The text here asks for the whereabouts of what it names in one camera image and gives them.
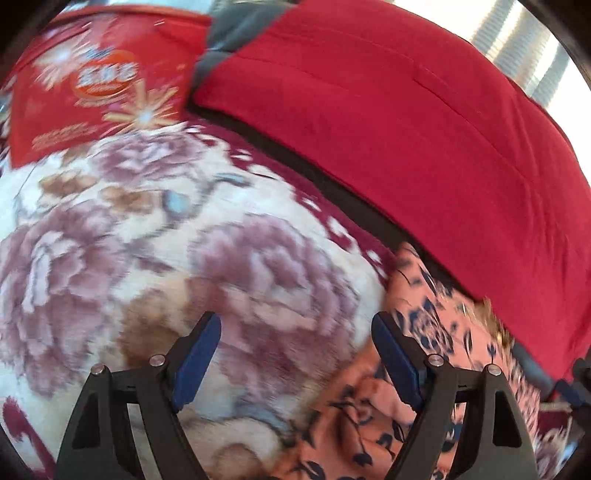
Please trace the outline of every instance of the logo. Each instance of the logo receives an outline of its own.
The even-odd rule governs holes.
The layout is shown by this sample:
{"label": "logo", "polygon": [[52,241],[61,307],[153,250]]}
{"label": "logo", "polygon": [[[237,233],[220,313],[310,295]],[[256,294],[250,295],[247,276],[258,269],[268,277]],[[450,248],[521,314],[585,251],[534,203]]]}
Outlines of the logo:
{"label": "logo", "polygon": [[139,64],[130,51],[107,48],[93,51],[88,58],[72,73],[72,88],[81,98],[115,96],[129,88],[138,75]]}

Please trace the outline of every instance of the red snack bag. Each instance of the red snack bag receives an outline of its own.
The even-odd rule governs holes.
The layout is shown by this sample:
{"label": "red snack bag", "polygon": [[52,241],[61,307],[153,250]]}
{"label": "red snack bag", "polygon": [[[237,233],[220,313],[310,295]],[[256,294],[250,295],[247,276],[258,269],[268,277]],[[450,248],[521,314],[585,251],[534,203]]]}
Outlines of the red snack bag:
{"label": "red snack bag", "polygon": [[177,123],[209,24],[191,12],[120,5],[56,17],[15,67],[12,166]]}

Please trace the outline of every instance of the metal screw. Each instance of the metal screw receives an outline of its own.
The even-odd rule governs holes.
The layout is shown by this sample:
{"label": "metal screw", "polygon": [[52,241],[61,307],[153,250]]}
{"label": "metal screw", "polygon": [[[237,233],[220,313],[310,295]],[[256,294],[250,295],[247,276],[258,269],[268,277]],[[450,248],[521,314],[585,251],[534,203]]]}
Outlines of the metal screw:
{"label": "metal screw", "polygon": [[494,375],[495,377],[498,377],[499,375],[501,375],[503,373],[503,370],[501,370],[501,367],[499,367],[498,365],[495,365],[495,364],[490,364],[488,367],[486,367],[486,370],[491,375]]}
{"label": "metal screw", "polygon": [[104,371],[105,371],[104,364],[94,364],[92,367],[90,367],[90,373],[95,376],[100,375]]}
{"label": "metal screw", "polygon": [[150,358],[150,365],[152,365],[152,367],[161,367],[164,365],[165,361],[166,357],[164,355],[154,355]]}
{"label": "metal screw", "polygon": [[444,364],[444,360],[441,355],[429,355],[429,363],[434,367],[440,367]]}

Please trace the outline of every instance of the blue gripper pad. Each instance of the blue gripper pad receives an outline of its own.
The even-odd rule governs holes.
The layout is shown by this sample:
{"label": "blue gripper pad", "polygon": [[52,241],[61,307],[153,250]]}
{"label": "blue gripper pad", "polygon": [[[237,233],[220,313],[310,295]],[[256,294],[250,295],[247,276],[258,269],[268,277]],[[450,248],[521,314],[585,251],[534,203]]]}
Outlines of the blue gripper pad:
{"label": "blue gripper pad", "polygon": [[[391,332],[391,329],[394,328],[400,332],[398,325],[390,315],[376,314],[371,324],[372,340],[400,400],[410,405],[415,412],[420,412],[424,404],[421,393],[423,379]],[[402,332],[400,332],[400,336],[402,336],[401,342],[415,342],[413,338],[405,337]]]}
{"label": "blue gripper pad", "polygon": [[199,320],[191,334],[178,340],[193,344],[188,348],[184,361],[174,375],[171,404],[175,413],[194,400],[222,335],[220,317],[215,313],[211,313],[209,317],[206,315]]}

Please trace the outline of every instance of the orange floral fabric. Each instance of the orange floral fabric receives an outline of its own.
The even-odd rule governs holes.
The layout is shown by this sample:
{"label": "orange floral fabric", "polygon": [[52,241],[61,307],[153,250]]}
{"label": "orange floral fabric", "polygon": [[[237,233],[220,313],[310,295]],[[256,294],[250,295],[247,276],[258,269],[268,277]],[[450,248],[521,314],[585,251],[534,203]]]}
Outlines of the orange floral fabric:
{"label": "orange floral fabric", "polygon": [[[387,307],[405,335],[426,353],[438,353],[455,367],[474,370],[499,365],[509,379],[530,435],[537,428],[539,392],[524,379],[516,360],[475,320],[474,304],[434,281],[408,244]],[[457,405],[433,480],[449,471],[462,429],[464,405]],[[280,460],[272,476],[282,480],[382,480],[410,431],[415,413],[402,403],[371,342],[322,393],[307,430]]]}

